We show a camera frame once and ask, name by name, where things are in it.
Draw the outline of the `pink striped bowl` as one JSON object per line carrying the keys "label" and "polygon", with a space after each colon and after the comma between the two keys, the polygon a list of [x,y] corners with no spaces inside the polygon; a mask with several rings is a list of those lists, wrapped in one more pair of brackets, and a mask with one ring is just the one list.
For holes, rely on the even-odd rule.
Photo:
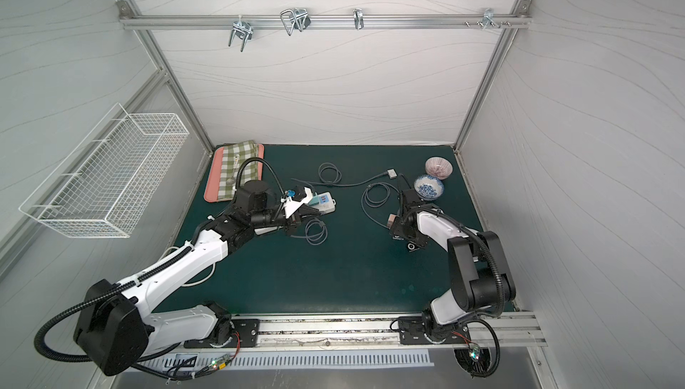
{"label": "pink striped bowl", "polygon": [[425,163],[426,174],[437,178],[438,180],[446,180],[453,173],[452,164],[443,157],[430,157]]}

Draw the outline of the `metal crossbar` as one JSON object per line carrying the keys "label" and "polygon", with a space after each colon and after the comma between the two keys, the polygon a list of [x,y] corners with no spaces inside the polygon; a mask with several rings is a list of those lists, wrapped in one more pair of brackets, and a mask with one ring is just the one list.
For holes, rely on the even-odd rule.
{"label": "metal crossbar", "polygon": [[[255,31],[285,31],[292,18],[286,15],[228,16],[134,16],[121,18],[126,30],[230,30],[239,22]],[[371,15],[355,9],[342,15],[312,15],[304,17],[306,30],[437,30],[437,29],[523,29],[533,23],[529,16],[494,14],[487,10],[475,15]]]}

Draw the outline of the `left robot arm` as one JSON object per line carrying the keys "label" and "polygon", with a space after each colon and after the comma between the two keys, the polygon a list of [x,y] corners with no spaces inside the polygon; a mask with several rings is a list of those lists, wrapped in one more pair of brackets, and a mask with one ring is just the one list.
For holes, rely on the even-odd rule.
{"label": "left robot arm", "polygon": [[38,354],[54,362],[93,362],[116,376],[187,341],[222,347],[237,339],[230,313],[214,302],[176,312],[156,308],[197,274],[251,241],[260,229],[292,235],[320,215],[309,186],[279,189],[269,204],[269,184],[235,179],[228,208],[201,224],[194,237],[154,265],[117,283],[100,280],[82,303],[59,313],[34,337]]}

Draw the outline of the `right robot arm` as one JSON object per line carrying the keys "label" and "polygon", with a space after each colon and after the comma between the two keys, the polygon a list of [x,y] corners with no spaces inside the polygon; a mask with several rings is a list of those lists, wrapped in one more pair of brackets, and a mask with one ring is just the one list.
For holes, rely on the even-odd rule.
{"label": "right robot arm", "polygon": [[447,256],[450,287],[422,313],[428,337],[477,318],[497,318],[516,297],[516,286],[498,235],[467,228],[414,189],[400,193],[400,210],[389,230],[417,249],[435,242]]}

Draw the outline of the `green checkered cloth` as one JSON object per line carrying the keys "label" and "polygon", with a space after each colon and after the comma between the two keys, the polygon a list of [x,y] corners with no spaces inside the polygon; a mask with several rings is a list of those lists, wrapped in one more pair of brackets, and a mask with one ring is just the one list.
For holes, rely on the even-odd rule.
{"label": "green checkered cloth", "polygon": [[235,143],[219,149],[219,202],[229,201],[234,196],[235,182],[240,167],[245,160],[252,157],[260,157],[260,145],[253,140]]}

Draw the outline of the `blue patterned bowl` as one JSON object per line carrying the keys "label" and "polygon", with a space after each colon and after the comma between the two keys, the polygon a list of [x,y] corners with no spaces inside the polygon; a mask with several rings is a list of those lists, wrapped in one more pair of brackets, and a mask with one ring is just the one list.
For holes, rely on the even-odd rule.
{"label": "blue patterned bowl", "polygon": [[444,193],[442,181],[429,174],[417,177],[414,181],[414,189],[426,201],[433,201]]}

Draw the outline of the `aluminium front rail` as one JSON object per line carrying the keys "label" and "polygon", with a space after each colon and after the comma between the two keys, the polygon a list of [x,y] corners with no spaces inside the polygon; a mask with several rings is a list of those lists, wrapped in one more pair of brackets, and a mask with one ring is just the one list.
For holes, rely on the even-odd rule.
{"label": "aluminium front rail", "polygon": [[[390,330],[390,323],[401,316],[395,314],[333,314],[333,315],[244,315],[227,319],[258,319],[260,330],[257,346],[247,349],[278,350],[351,350],[409,348],[400,344],[399,335]],[[165,348],[184,348],[188,340],[205,339],[216,328],[210,328],[210,315],[195,310],[153,314],[148,324],[154,328],[149,337],[145,355],[158,353]],[[471,336],[468,344],[435,346],[429,348],[460,348],[469,344],[481,347],[545,347],[547,340],[531,312],[505,312],[485,324],[469,322]]]}

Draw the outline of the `pink tray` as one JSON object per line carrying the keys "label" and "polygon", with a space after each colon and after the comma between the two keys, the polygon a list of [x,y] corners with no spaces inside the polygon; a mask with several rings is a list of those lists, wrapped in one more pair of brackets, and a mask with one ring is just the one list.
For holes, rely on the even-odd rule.
{"label": "pink tray", "polygon": [[[259,144],[259,145],[260,145],[260,158],[263,158],[265,148],[262,144]],[[205,191],[204,191],[204,195],[203,195],[204,200],[208,203],[218,203],[219,202],[219,200],[218,200],[219,167],[220,167],[219,159],[221,157],[221,152],[219,151],[219,149],[224,147],[224,146],[219,147],[214,152],[212,164],[210,165],[209,178],[208,178],[207,185],[205,187]]]}

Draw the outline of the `white colourful power strip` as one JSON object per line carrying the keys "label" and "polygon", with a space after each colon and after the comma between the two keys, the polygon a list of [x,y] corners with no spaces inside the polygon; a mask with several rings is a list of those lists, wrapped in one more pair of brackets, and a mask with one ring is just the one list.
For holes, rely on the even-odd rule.
{"label": "white colourful power strip", "polygon": [[321,215],[335,212],[336,203],[330,192],[325,192],[314,196],[308,206],[317,209]]}

